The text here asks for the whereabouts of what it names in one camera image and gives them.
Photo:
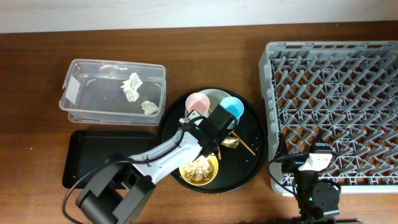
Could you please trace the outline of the gold snack wrapper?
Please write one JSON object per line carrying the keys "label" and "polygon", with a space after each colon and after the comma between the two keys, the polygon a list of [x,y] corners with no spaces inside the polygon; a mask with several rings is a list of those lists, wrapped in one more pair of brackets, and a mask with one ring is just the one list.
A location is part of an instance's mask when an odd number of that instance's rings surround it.
{"label": "gold snack wrapper", "polygon": [[240,140],[236,137],[227,136],[221,145],[227,148],[236,149],[239,146]]}

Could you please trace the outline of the pink cup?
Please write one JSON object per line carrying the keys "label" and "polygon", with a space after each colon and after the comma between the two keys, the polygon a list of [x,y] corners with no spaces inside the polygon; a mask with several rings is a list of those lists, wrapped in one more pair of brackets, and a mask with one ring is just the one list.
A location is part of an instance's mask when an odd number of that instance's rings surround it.
{"label": "pink cup", "polygon": [[187,116],[193,110],[202,116],[208,117],[210,109],[210,100],[203,93],[192,93],[185,100],[185,115]]}

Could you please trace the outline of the blue cup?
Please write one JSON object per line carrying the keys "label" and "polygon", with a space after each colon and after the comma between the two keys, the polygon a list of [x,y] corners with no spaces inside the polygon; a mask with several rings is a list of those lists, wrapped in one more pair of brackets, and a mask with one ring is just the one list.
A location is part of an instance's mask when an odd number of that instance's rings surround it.
{"label": "blue cup", "polygon": [[221,100],[220,105],[237,119],[236,123],[233,121],[228,127],[229,129],[232,129],[235,124],[239,123],[239,119],[244,113],[244,105],[239,98],[233,96],[229,96]]}

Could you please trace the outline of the food scraps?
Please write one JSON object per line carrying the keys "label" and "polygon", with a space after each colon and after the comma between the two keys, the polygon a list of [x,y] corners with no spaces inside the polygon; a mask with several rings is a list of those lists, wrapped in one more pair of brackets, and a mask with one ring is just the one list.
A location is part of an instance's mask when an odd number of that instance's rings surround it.
{"label": "food scraps", "polygon": [[200,157],[183,167],[185,177],[194,182],[209,181],[213,177],[213,171],[213,163],[204,157]]}

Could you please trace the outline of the yellow bowl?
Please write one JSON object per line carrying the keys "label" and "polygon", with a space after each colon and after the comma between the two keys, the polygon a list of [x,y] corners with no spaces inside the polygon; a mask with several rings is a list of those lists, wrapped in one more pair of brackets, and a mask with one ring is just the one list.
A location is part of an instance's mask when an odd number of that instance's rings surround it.
{"label": "yellow bowl", "polygon": [[209,159],[213,163],[213,166],[214,166],[213,177],[209,181],[201,181],[201,182],[191,181],[191,180],[187,179],[185,177],[185,175],[183,174],[183,167],[187,165],[187,164],[185,164],[184,166],[180,166],[178,168],[183,180],[185,180],[187,183],[194,185],[194,186],[202,186],[202,185],[209,184],[216,177],[216,175],[218,173],[218,169],[219,169],[218,158],[214,154],[211,154],[210,156],[205,157],[205,158]]}

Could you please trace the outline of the small white tissue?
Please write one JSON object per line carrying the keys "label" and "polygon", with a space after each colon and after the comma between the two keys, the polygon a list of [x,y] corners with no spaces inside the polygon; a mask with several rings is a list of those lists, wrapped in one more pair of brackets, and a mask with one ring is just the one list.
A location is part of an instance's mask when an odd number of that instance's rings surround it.
{"label": "small white tissue", "polygon": [[154,114],[158,112],[158,106],[151,101],[144,101],[141,103],[142,109],[144,110],[144,114]]}

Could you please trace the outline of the large white tissue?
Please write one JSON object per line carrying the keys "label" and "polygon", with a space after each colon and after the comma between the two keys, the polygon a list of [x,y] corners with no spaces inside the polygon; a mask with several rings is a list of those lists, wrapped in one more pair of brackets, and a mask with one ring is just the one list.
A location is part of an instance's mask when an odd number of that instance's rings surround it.
{"label": "large white tissue", "polygon": [[135,102],[139,98],[138,88],[143,84],[139,75],[135,72],[131,73],[128,80],[123,81],[121,86],[128,102]]}

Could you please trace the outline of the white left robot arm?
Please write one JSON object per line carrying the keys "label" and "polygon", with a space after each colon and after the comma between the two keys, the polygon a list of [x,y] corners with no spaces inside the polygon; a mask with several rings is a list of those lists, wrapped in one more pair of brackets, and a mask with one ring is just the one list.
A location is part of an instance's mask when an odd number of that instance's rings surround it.
{"label": "white left robot arm", "polygon": [[92,223],[135,223],[160,180],[200,156],[216,154],[237,124],[221,105],[208,116],[192,111],[179,120],[176,133],[166,142],[87,173],[90,181],[77,196],[76,206]]}

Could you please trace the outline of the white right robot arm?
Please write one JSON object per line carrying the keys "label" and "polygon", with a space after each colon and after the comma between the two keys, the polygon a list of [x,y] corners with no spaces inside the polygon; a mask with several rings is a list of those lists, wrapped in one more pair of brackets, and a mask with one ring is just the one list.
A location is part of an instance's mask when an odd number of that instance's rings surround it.
{"label": "white right robot arm", "polygon": [[284,146],[282,155],[282,172],[294,175],[293,193],[300,214],[294,218],[294,223],[336,223],[335,217],[340,214],[341,186],[331,180],[321,180],[318,175],[333,158],[331,147],[316,142],[309,152],[288,155]]}

